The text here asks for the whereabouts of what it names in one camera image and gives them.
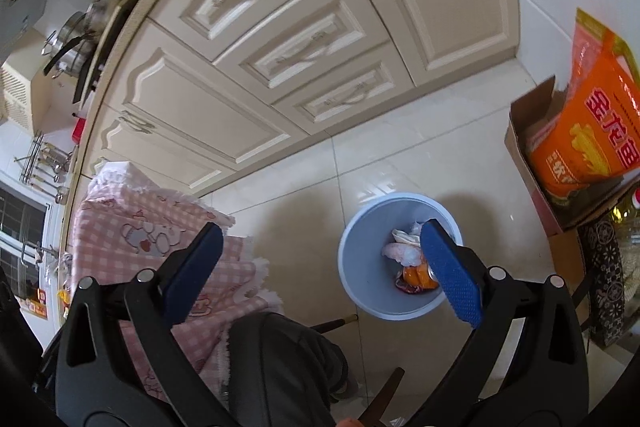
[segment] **utensil rack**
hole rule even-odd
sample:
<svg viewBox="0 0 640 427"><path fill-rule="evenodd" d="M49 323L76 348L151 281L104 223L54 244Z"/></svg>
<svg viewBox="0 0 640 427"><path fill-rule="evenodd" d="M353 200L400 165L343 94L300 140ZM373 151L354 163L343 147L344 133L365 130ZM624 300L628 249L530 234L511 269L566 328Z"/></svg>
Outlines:
<svg viewBox="0 0 640 427"><path fill-rule="evenodd" d="M31 146L29 147L29 154L24 156L23 158L15 158L14 162L23 162L22 171L20 172L20 183L25 185L29 185L31 181L31 176L33 175L33 168L36 165L36 161L38 160L38 156L40 155L40 148L42 147L42 140L44 139L44 134L42 131L36 131L36 134L31 140Z"/></svg>

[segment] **trash can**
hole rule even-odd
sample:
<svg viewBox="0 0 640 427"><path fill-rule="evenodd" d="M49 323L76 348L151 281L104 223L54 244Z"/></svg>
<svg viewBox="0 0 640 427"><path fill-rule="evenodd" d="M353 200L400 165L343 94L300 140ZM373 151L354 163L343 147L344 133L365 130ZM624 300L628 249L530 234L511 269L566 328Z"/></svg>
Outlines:
<svg viewBox="0 0 640 427"><path fill-rule="evenodd" d="M414 221L437 219L457 245L462 234L437 201L412 192L382 196L362 208L347 225L338 248L338 271L345 291L361 309L388 321L405 321L435 309L445 299L439 287L409 295L396 288L400 264L381 254L391 231L409 231Z"/></svg>

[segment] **screw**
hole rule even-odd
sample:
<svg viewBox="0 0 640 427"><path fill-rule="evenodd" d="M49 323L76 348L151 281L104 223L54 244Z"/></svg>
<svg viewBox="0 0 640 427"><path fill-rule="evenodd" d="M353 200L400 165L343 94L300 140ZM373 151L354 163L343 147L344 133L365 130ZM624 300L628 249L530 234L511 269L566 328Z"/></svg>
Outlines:
<svg viewBox="0 0 640 427"><path fill-rule="evenodd" d="M492 279L495 279L497 281L501 281L502 279L507 277L507 272L505 272L499 266L493 266L489 270L489 275L492 277Z"/></svg>
<svg viewBox="0 0 640 427"><path fill-rule="evenodd" d="M82 279L80 280L80 282L78 283L78 287L81 290L86 290L87 288L89 288L89 286L91 286L94 283L94 280L87 276L87 277L82 277Z"/></svg>
<svg viewBox="0 0 640 427"><path fill-rule="evenodd" d="M559 275L552 275L551 277L549 277L549 282L556 288L561 288L562 286L564 286L564 279Z"/></svg>
<svg viewBox="0 0 640 427"><path fill-rule="evenodd" d="M151 279L154 278L155 275L156 275L156 272L154 270L151 270L150 268L145 268L138 272L138 274L136 275L136 279L138 280L138 282L149 282Z"/></svg>

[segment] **cartoon print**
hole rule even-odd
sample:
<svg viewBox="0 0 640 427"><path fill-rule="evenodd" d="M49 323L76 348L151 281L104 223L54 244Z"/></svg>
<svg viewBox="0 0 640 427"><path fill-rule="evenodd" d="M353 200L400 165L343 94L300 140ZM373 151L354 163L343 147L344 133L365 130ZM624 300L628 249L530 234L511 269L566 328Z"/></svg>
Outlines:
<svg viewBox="0 0 640 427"><path fill-rule="evenodd" d="M158 382L156 374L151 369L149 369L145 379L142 381L142 385L151 396L155 396L156 398L160 398L162 396L162 387L160 387L160 382Z"/></svg>
<svg viewBox="0 0 640 427"><path fill-rule="evenodd" d="M198 295L198 299L195 301L193 308L189 312L190 317L204 317L211 313L211 299L206 293Z"/></svg>
<svg viewBox="0 0 640 427"><path fill-rule="evenodd" d="M153 223L142 223L142 227L136 228L129 223L122 226L122 237L139 255L154 255L162 257L171 247L180 243L183 230L173 227L162 227Z"/></svg>
<svg viewBox="0 0 640 427"><path fill-rule="evenodd" d="M103 204L104 206L108 206L110 208L116 206L116 200L114 200L113 198L109 198L107 200L96 200L96 203Z"/></svg>

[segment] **gray pants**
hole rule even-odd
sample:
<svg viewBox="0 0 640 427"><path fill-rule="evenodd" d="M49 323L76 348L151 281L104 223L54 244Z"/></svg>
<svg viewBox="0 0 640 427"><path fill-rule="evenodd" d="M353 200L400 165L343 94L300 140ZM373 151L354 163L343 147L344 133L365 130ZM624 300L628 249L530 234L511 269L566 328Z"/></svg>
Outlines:
<svg viewBox="0 0 640 427"><path fill-rule="evenodd" d="M233 324L229 354L229 411L242 427L335 427L329 393L348 375L338 346L268 312Z"/></svg>

